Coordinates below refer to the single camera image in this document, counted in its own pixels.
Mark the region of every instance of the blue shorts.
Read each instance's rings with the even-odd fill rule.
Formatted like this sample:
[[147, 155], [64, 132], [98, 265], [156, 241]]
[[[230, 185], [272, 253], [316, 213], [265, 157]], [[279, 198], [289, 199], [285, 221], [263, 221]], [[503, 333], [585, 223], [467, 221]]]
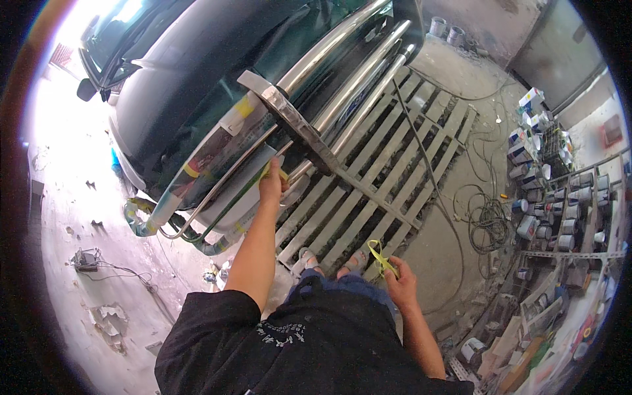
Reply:
[[[345, 274], [344, 276], [340, 277], [340, 279], [338, 279], [337, 281], [333, 281], [333, 280], [326, 279], [325, 276], [318, 273], [314, 269], [305, 269], [303, 271], [303, 274], [301, 274], [301, 279], [299, 280], [299, 283], [305, 278], [310, 277], [310, 276], [320, 277], [322, 288], [326, 291], [328, 289], [342, 289], [344, 291], [356, 293], [358, 295], [368, 296], [369, 298], [373, 299], [377, 303], [381, 303], [385, 305], [391, 312], [393, 319], [395, 319], [395, 304], [391, 300], [391, 297], [389, 296], [389, 294], [387, 294], [386, 291], [384, 291], [383, 289], [379, 289], [378, 287], [364, 280], [360, 272], [349, 272]], [[288, 297], [285, 299], [284, 303], [288, 302], [290, 296], [292, 295], [295, 289], [296, 289], [296, 286], [293, 286], [292, 288], [290, 288]], [[300, 289], [301, 294], [309, 293], [311, 291], [312, 291], [311, 286], [304, 286]]]

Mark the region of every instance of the side mirror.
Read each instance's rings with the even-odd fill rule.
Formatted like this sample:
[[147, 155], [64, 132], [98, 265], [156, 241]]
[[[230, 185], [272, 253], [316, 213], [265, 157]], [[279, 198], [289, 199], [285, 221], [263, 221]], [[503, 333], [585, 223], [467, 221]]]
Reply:
[[84, 102], [89, 102], [92, 99], [92, 96], [97, 93], [97, 89], [92, 85], [89, 78], [84, 78], [79, 83], [79, 87], [77, 88], [77, 97], [83, 100]]

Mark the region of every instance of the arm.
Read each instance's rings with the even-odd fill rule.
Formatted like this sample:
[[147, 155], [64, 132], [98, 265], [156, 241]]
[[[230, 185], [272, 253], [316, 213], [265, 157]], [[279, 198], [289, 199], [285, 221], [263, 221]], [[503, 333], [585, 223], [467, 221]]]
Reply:
[[274, 280], [274, 226], [284, 189], [287, 185], [279, 176], [279, 159], [274, 157], [268, 175], [259, 181], [259, 208], [224, 287], [224, 290], [234, 289], [250, 296], [261, 312]]
[[441, 352], [417, 302], [417, 278], [404, 260], [391, 257], [390, 261], [399, 269], [399, 280], [390, 270], [385, 271], [384, 277], [389, 295], [404, 321], [404, 348], [419, 363], [426, 376], [445, 380], [446, 369]]

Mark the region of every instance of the black shirt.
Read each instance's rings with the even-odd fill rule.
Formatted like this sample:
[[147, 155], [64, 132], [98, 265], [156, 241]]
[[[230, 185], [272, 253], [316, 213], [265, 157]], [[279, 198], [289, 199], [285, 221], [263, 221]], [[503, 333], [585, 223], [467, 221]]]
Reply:
[[473, 392], [471, 382], [426, 377], [399, 342], [386, 306], [319, 284], [311, 283], [309, 295], [294, 292], [263, 321], [243, 292], [188, 294], [156, 360], [161, 393]]

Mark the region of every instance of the car windshield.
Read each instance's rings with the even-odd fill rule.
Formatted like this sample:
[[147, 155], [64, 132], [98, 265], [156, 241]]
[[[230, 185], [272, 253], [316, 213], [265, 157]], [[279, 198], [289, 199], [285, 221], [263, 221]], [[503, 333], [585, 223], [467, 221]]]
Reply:
[[157, 6], [156, 0], [109, 1], [103, 12], [92, 20], [82, 41], [91, 63], [100, 74], [110, 57], [118, 50], [128, 30]]

